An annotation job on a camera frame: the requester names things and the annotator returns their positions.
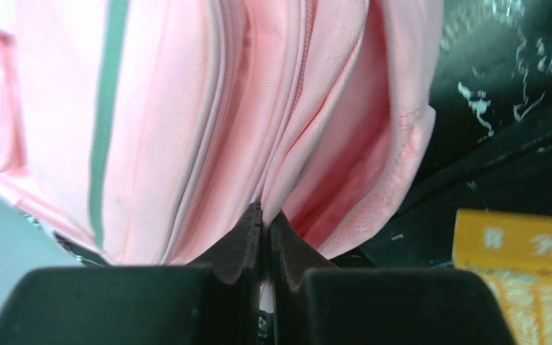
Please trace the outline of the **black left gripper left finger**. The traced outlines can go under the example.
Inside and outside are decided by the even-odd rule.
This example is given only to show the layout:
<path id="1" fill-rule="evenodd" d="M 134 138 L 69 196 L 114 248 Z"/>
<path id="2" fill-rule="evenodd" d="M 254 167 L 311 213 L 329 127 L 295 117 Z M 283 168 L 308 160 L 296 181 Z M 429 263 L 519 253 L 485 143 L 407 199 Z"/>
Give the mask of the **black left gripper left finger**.
<path id="1" fill-rule="evenodd" d="M 0 344 L 256 344 L 262 212 L 183 266 L 48 267 L 0 310 Z"/>

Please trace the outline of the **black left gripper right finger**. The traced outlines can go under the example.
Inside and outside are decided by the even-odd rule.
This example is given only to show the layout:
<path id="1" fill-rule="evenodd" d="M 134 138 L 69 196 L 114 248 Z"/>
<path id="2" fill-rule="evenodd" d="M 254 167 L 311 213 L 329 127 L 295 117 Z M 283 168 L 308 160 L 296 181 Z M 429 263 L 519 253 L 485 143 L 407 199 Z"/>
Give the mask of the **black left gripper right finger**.
<path id="1" fill-rule="evenodd" d="M 492 291 L 446 269 L 339 268 L 283 213 L 269 227 L 277 344 L 513 344 Z"/>

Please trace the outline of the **pink student backpack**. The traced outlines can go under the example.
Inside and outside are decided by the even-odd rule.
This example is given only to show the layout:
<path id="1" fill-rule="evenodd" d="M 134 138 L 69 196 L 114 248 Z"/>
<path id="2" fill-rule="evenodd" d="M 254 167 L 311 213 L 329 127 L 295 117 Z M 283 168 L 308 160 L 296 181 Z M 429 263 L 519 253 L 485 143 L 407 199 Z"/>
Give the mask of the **pink student backpack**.
<path id="1" fill-rule="evenodd" d="M 112 265 L 181 265 L 247 207 L 331 259 L 399 209 L 442 1 L 0 1 L 0 198 Z"/>

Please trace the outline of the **orange cover book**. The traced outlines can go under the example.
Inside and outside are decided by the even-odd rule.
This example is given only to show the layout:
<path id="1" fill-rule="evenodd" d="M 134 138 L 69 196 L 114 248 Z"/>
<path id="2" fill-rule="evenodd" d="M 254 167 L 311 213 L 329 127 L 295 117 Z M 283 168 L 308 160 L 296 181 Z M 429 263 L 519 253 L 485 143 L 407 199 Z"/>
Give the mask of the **orange cover book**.
<path id="1" fill-rule="evenodd" d="M 452 259 L 486 282 L 518 344 L 552 345 L 552 216 L 460 209 Z"/>

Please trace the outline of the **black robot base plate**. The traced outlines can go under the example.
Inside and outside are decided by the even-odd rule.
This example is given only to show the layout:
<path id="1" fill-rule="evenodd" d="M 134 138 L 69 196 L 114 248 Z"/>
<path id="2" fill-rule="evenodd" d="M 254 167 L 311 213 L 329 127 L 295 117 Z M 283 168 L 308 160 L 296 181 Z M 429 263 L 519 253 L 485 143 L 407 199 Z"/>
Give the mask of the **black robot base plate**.
<path id="1" fill-rule="evenodd" d="M 552 101 L 415 186 L 380 233 L 335 263 L 448 266 L 461 208 L 552 216 Z"/>

